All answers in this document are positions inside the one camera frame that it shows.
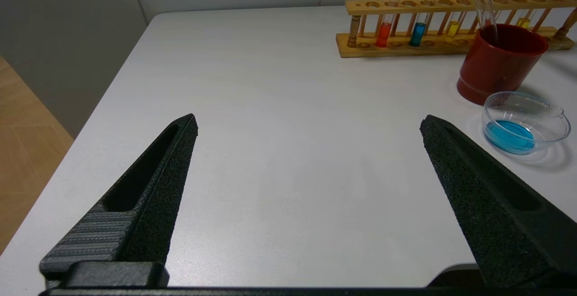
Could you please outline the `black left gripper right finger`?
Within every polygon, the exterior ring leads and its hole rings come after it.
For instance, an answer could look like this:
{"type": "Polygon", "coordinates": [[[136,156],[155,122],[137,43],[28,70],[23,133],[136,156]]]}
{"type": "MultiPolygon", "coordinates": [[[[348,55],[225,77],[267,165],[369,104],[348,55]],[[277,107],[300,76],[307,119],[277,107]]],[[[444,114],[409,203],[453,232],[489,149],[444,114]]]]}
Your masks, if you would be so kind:
{"type": "Polygon", "coordinates": [[[427,115],[420,131],[485,284],[575,287],[575,221],[450,122],[427,115]]]}

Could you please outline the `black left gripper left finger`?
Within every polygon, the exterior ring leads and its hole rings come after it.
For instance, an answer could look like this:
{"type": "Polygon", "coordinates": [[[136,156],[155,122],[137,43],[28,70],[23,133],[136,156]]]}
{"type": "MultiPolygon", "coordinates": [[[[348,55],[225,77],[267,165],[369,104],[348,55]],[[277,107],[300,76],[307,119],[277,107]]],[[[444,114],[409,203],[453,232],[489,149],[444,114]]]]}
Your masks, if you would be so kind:
{"type": "Polygon", "coordinates": [[[197,136],[193,114],[172,121],[43,257],[46,287],[82,261],[165,264],[197,136]]]}

